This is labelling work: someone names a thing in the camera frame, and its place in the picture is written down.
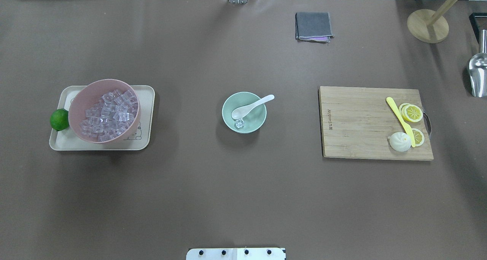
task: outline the green lime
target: green lime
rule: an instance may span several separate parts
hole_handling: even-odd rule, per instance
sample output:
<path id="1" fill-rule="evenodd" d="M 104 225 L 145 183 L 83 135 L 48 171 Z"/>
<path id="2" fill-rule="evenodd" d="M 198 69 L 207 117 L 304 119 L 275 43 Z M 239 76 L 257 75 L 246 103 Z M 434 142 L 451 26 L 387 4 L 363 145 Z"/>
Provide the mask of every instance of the green lime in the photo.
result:
<path id="1" fill-rule="evenodd" d="M 51 115 L 51 127 L 56 131 L 61 131 L 69 127 L 68 111 L 57 109 Z"/>

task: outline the wooden stand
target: wooden stand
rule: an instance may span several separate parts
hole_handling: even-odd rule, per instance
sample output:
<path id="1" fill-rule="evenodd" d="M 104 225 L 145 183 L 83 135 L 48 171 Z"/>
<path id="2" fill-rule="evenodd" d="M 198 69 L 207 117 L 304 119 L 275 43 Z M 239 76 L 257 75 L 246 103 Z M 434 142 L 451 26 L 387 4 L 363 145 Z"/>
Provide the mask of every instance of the wooden stand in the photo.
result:
<path id="1" fill-rule="evenodd" d="M 420 9 L 412 12 L 407 18 L 407 28 L 418 40 L 427 43 L 438 43 L 444 40 L 449 31 L 447 20 L 443 14 L 458 0 L 447 0 L 436 12 Z"/>

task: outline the yellow knife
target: yellow knife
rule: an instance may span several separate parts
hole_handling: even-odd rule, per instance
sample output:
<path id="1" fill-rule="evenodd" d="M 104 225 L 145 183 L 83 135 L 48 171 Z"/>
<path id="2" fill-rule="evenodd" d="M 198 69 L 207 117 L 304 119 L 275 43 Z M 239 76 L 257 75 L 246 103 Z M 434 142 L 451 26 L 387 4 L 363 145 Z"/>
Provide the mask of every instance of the yellow knife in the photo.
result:
<path id="1" fill-rule="evenodd" d="M 414 142 L 414 135 L 412 133 L 411 126 L 404 122 L 404 119 L 402 119 L 401 113 L 399 112 L 399 109 L 397 105 L 395 104 L 394 100 L 392 97 L 387 97 L 386 98 L 387 104 L 389 104 L 389 107 L 393 110 L 394 114 L 396 115 L 397 119 L 402 125 L 402 128 L 404 128 L 405 132 L 409 137 L 411 138 L 411 146 L 416 147 L 416 142 Z"/>

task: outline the ceramic spoon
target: ceramic spoon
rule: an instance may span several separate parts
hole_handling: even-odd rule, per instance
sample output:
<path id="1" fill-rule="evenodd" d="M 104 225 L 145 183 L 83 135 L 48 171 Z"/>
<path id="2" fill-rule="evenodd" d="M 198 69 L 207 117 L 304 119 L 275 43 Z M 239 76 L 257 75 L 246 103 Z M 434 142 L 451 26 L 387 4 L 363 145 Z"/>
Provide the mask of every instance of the ceramic spoon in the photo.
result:
<path id="1" fill-rule="evenodd" d="M 242 106 L 242 107 L 238 107 L 232 111 L 232 118 L 235 120 L 243 118 L 244 116 L 247 116 L 248 113 L 250 113 L 250 111 L 252 111 L 252 109 L 254 109 L 255 107 L 257 107 L 263 103 L 266 103 L 269 100 L 273 100 L 273 99 L 274 99 L 274 95 L 270 94 L 266 97 L 259 99 L 258 101 L 254 102 L 252 104 Z"/>

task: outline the pink bowl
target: pink bowl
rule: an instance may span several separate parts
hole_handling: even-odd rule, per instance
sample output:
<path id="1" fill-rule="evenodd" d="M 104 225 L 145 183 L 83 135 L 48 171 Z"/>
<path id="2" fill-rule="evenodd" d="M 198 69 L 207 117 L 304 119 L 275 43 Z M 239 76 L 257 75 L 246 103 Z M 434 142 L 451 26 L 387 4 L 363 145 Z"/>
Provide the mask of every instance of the pink bowl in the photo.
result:
<path id="1" fill-rule="evenodd" d="M 73 131 L 79 138 L 91 143 L 105 144 L 123 140 L 127 134 L 132 134 L 136 131 L 140 121 L 140 103 L 137 108 L 134 122 L 132 122 L 132 125 L 130 125 L 129 128 L 118 137 L 115 137 L 111 140 L 99 142 L 97 138 L 91 138 L 81 134 L 80 122 L 86 119 L 85 111 L 88 108 L 92 107 L 95 103 L 97 103 L 101 96 L 116 89 L 122 92 L 130 89 L 134 91 L 137 100 L 139 100 L 137 92 L 130 85 L 116 79 L 102 79 L 99 81 L 95 81 L 94 83 L 89 84 L 87 87 L 81 90 L 78 95 L 76 95 L 75 99 L 73 99 L 73 101 L 71 102 L 71 106 L 68 111 L 68 121 L 69 126 L 71 127 L 71 129 L 73 129 Z"/>

